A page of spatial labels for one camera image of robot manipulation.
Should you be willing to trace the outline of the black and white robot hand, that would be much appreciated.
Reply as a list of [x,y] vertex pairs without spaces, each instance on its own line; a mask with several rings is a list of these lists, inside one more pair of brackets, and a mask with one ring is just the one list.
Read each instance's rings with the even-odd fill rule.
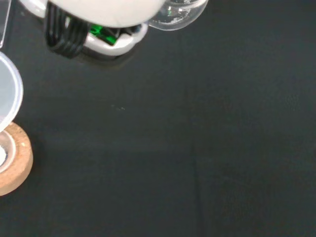
[[72,59],[79,54],[118,58],[148,32],[163,0],[22,0],[43,23],[47,48]]

